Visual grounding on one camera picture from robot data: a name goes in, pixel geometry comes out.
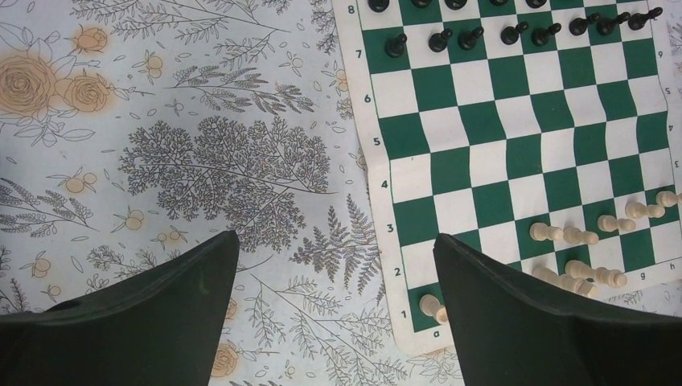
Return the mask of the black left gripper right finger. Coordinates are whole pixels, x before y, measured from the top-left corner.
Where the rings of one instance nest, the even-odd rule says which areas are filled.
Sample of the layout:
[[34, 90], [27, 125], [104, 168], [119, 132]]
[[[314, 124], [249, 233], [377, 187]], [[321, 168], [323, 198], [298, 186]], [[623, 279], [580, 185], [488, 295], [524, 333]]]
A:
[[679, 318], [573, 294], [445, 233], [433, 255], [466, 384], [680, 384]]

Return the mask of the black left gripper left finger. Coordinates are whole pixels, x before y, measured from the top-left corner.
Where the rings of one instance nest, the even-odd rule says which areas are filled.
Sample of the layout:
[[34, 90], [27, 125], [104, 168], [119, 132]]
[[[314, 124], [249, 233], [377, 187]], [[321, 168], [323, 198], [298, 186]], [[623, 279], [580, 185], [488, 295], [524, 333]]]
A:
[[44, 312], [2, 316], [2, 384], [208, 384], [239, 252], [224, 231]]

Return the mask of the white tall piece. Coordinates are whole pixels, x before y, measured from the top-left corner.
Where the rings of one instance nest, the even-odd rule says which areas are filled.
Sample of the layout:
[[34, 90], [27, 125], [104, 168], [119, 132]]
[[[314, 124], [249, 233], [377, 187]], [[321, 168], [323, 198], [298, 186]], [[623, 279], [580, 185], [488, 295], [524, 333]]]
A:
[[583, 261], [571, 260], [565, 265], [565, 273], [571, 277], [591, 279], [598, 284], [608, 285], [610, 288], [622, 288], [628, 282], [624, 272], [606, 267], [592, 268]]
[[579, 294], [588, 298], [595, 298], [598, 288], [592, 282], [583, 277], [572, 277], [567, 273], [558, 275], [551, 269], [543, 266], [534, 268], [532, 276], [554, 285], [560, 289], [567, 290], [574, 294]]

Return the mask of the white pawn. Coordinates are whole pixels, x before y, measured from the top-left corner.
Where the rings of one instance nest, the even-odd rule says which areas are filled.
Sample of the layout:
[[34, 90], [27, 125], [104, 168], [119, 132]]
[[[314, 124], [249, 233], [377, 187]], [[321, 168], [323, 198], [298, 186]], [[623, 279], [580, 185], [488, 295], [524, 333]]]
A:
[[563, 239], [568, 244], [587, 244], [593, 245], [599, 242], [598, 234], [591, 231], [582, 231], [575, 227], [563, 229]]
[[640, 202], [629, 202], [625, 206], [625, 213], [629, 219], [661, 218], [665, 214], [665, 208], [658, 204], [645, 205]]
[[636, 223], [630, 219], [616, 218], [611, 215], [598, 217], [598, 228], [603, 232], [631, 232], [635, 230]]
[[559, 227], [536, 222], [531, 225], [529, 236], [535, 241], [562, 240], [563, 230]]

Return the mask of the green white chess board mat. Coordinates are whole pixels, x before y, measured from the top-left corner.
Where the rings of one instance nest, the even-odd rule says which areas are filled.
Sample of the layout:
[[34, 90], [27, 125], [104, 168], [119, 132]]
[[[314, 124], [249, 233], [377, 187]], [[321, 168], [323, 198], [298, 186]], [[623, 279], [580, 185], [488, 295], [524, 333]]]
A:
[[[423, 354], [452, 344], [423, 314], [440, 297], [433, 261], [447, 233], [530, 273], [568, 261], [618, 269], [611, 298], [681, 277], [681, 203], [631, 232], [603, 232], [598, 217], [629, 219], [629, 202], [681, 194], [681, 95], [664, 1], [445, 1], [423, 9], [390, 1], [333, 4], [396, 345]], [[500, 32], [528, 22], [513, 45]], [[458, 35], [484, 28], [474, 49]], [[433, 33], [453, 30], [442, 52]], [[390, 58], [386, 39], [405, 33]], [[598, 234], [593, 245], [535, 241], [536, 222]]]

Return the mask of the floral table mat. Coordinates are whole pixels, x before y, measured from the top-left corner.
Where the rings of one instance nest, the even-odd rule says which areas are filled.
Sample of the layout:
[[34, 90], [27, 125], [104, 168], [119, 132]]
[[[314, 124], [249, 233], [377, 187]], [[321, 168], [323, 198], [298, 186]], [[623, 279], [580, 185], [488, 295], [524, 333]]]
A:
[[206, 385], [468, 385], [396, 345], [334, 2], [2, 2], [1, 318], [234, 231]]

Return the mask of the black pawn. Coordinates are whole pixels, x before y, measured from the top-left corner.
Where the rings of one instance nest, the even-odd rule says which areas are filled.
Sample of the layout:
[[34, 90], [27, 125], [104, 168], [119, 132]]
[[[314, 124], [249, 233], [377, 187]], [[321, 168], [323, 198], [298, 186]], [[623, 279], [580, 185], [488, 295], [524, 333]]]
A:
[[483, 33], [484, 28], [481, 26], [475, 27], [470, 31], [463, 31], [458, 35], [458, 45], [464, 51], [472, 50], [476, 47]]
[[525, 21], [519, 22], [515, 26], [507, 26], [500, 32], [500, 39], [505, 45], [513, 45], [528, 28], [529, 24]]
[[386, 39], [384, 51], [390, 58], [399, 58], [405, 53], [408, 37], [405, 33]]
[[428, 40], [429, 49], [433, 52], [442, 52], [448, 47], [448, 41], [454, 35], [450, 28], [445, 28], [443, 31], [433, 33]]

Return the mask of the black bishop piece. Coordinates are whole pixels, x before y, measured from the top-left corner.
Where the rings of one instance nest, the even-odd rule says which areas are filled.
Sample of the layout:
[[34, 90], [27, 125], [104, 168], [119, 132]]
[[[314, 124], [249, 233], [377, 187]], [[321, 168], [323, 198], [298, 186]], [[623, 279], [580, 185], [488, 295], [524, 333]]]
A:
[[451, 10], [460, 10], [467, 4], [467, 0], [445, 0], [445, 4]]

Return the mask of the black knight piece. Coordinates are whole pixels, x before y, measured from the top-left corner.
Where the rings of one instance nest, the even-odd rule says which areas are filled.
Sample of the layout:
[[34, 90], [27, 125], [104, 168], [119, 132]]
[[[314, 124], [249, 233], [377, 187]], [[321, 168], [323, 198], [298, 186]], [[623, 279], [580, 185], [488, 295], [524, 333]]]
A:
[[431, 4], [432, 0], [411, 0], [411, 3], [416, 7], [416, 8], [426, 8]]

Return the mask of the black rook corner piece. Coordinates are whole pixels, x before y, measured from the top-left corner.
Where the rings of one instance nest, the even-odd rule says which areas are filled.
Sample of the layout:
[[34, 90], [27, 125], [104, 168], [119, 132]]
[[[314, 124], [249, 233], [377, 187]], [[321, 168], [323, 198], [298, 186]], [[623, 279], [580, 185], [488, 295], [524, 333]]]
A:
[[368, 7], [375, 13], [381, 13], [388, 9], [390, 0], [368, 0]]

